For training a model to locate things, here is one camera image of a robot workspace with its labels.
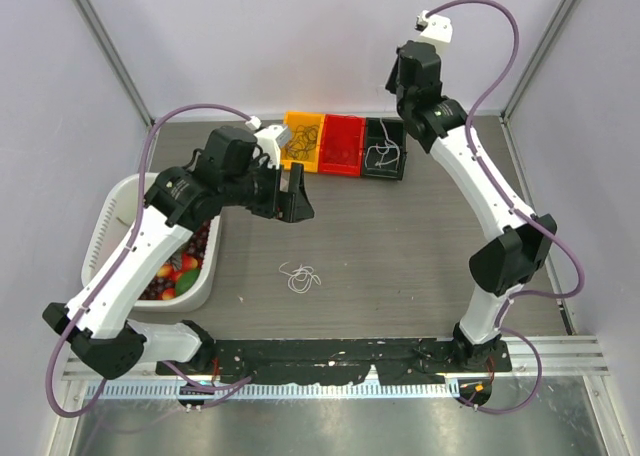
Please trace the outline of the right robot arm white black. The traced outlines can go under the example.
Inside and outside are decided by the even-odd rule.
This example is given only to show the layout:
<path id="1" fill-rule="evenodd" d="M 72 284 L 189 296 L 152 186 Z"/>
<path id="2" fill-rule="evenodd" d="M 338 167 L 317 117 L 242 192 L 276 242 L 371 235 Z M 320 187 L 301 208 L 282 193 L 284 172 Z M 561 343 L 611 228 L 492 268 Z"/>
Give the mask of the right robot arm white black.
<path id="1" fill-rule="evenodd" d="M 408 41 L 396 51 L 386 89 L 405 130 L 455 182 L 486 239 L 469 259 L 475 286 L 451 347 L 455 365 L 472 371 L 496 350 L 502 310 L 542 267 L 557 224 L 549 214 L 536 215 L 499 174 L 464 109 L 443 95 L 440 73 L 435 46 Z"/>

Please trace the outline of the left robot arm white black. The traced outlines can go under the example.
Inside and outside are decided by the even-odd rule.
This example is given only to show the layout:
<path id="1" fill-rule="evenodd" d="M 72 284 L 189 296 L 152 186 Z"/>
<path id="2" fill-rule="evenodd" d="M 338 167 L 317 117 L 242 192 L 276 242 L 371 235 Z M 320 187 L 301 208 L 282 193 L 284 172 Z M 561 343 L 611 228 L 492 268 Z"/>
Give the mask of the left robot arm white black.
<path id="1" fill-rule="evenodd" d="M 128 237 L 83 291 L 45 308 L 46 323 L 107 380 L 143 362 L 179 363 L 193 375 L 208 371 L 215 341 L 196 323 L 146 324 L 129 314 L 161 266 L 223 208 L 243 207 L 287 223 L 313 218 L 303 165 L 292 164 L 288 184 L 281 184 L 280 153 L 290 138 L 285 125 L 255 133 L 231 126 L 213 130 L 188 165 L 157 174 Z"/>

